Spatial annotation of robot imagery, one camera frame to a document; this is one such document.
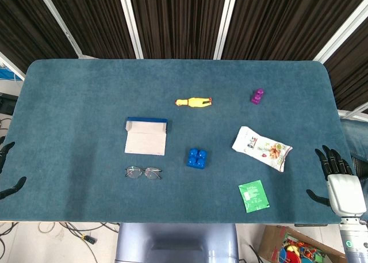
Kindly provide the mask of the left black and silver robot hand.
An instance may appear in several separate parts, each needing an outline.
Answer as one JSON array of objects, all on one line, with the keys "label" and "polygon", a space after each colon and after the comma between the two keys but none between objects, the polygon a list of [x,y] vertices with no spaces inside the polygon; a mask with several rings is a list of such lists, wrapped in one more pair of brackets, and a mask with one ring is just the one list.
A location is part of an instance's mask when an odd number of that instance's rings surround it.
[{"label": "left black and silver robot hand", "polygon": [[[1,148],[1,172],[2,172],[3,166],[5,164],[7,154],[9,152],[9,150],[14,147],[14,145],[15,145],[15,142],[10,142],[10,143],[4,145]],[[26,177],[21,177],[18,180],[18,182],[15,184],[15,186],[1,191],[0,199],[1,200],[5,199],[6,197],[18,192],[24,186],[25,182],[26,182]]]}]

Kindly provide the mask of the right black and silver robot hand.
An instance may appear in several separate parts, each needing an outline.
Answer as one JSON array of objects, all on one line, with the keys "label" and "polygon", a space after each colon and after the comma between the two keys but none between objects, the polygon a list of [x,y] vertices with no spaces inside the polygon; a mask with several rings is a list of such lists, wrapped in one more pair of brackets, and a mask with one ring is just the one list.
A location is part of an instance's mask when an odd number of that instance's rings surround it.
[{"label": "right black and silver robot hand", "polygon": [[315,202],[330,207],[341,218],[360,218],[366,211],[366,203],[360,180],[340,154],[326,145],[315,149],[327,184],[328,197],[306,193]]}]

